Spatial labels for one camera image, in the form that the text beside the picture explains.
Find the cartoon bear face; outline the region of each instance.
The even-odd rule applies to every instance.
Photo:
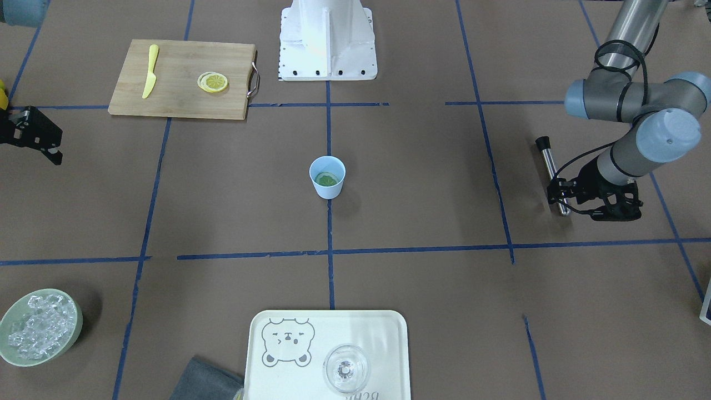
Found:
[[[262,362],[267,367],[273,367],[278,362],[293,361],[299,367],[305,367],[311,362],[309,348],[314,339],[314,326],[306,320],[269,320],[262,329],[265,352]]]

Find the lemon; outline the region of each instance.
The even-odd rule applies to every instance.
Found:
[[[217,93],[227,88],[228,80],[221,73],[208,71],[198,77],[198,86],[208,93]]]

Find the wooden cutting board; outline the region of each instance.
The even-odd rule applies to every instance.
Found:
[[[156,85],[143,99],[148,48],[159,46]],[[256,45],[134,39],[126,54],[109,104],[112,115],[244,120]],[[229,86],[219,93],[198,87],[201,73],[225,75]]]

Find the green bowl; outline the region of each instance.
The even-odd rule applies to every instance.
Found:
[[[10,346],[7,343],[7,338],[10,335],[10,329],[13,323],[16,321],[19,321],[23,315],[32,312],[32,309],[30,306],[27,305],[27,300],[30,299],[30,296],[46,296],[46,295],[62,295],[67,299],[70,299],[74,302],[74,305],[76,306],[77,309],[77,314],[76,314],[76,323],[74,324],[73,327],[70,328],[70,333],[71,336],[69,338],[69,341],[67,344],[64,346],[55,349],[53,354],[50,354],[49,357],[45,359],[22,359],[19,357],[17,353],[17,347]],[[79,337],[79,332],[82,330],[82,311],[79,309],[79,305],[74,301],[74,299],[71,298],[67,293],[64,293],[61,290],[57,289],[40,289],[36,290],[25,297],[21,298],[20,300],[17,300],[15,304],[10,307],[9,310],[5,313],[5,316],[2,317],[2,320],[0,320],[0,356],[2,356],[5,361],[9,362],[12,365],[16,365],[17,367],[34,367],[35,365],[39,365],[42,363],[45,363],[51,359],[55,359],[59,357],[60,355],[64,354],[67,350],[69,350],[70,347],[72,347],[72,344],[77,340],[77,337]]]

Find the cloth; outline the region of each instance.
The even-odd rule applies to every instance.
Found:
[[[192,358],[170,400],[234,400],[244,385],[244,379]]]

